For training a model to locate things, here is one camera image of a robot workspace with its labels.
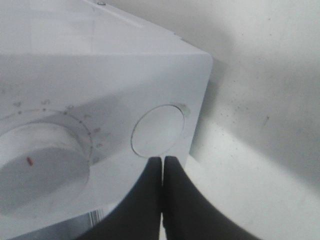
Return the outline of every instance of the white appliance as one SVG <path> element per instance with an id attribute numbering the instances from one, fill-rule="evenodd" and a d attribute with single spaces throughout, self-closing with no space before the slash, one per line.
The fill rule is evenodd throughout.
<path id="1" fill-rule="evenodd" d="M 148 157 L 184 164 L 211 56 L 95 0 L 0 2 L 0 239 L 104 207 Z"/>

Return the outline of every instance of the red indicator mark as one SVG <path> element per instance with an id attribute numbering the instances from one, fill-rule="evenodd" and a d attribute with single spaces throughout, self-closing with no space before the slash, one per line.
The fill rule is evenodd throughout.
<path id="1" fill-rule="evenodd" d="M 34 161 L 32 161 L 31 157 L 29 157 L 29 156 L 26 158 L 26 161 L 28 162 L 28 164 L 30 166 L 32 166 L 34 164 Z"/>

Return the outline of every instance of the white wall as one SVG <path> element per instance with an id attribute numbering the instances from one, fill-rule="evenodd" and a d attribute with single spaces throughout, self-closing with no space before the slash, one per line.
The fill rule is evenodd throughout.
<path id="1" fill-rule="evenodd" d="M 108 0 L 211 53 L 186 170 L 266 240 L 320 239 L 320 3 Z"/>

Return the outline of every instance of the round button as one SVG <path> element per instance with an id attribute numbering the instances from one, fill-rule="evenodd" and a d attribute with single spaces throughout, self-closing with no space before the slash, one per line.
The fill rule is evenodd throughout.
<path id="1" fill-rule="evenodd" d="M 75 134 L 52 123 L 0 136 L 0 213 L 36 218 L 71 202 L 89 178 L 82 149 Z"/>
<path id="2" fill-rule="evenodd" d="M 131 138 L 132 149 L 142 157 L 160 156 L 177 142 L 184 125 L 185 118 L 179 108 L 158 106 L 136 124 Z"/>

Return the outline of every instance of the black object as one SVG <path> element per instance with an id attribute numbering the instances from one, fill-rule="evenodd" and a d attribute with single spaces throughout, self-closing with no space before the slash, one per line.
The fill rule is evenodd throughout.
<path id="1" fill-rule="evenodd" d="M 178 159 L 151 157 L 119 206 L 76 240 L 158 240 L 160 216 L 168 240 L 258 240 L 213 207 Z"/>

